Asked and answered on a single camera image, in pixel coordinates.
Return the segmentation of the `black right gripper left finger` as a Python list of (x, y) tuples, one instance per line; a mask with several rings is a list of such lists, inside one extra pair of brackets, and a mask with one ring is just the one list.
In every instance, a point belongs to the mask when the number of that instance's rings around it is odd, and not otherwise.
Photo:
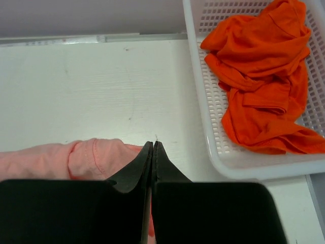
[(1, 183), (1, 243), (146, 243), (153, 144), (106, 180)]

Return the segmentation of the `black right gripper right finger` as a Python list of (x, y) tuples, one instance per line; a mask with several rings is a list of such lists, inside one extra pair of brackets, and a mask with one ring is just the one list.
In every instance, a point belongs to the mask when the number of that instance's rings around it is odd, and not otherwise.
[(256, 182), (192, 182), (156, 142), (152, 218), (157, 243), (286, 243), (268, 189)]

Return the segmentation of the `light pink t shirt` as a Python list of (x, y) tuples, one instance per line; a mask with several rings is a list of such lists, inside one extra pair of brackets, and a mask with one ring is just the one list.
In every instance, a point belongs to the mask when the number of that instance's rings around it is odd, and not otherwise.
[[(106, 180), (133, 161), (142, 148), (119, 139), (90, 139), (3, 152), (1, 183), (10, 179)], [(153, 240), (149, 210), (147, 242)]]

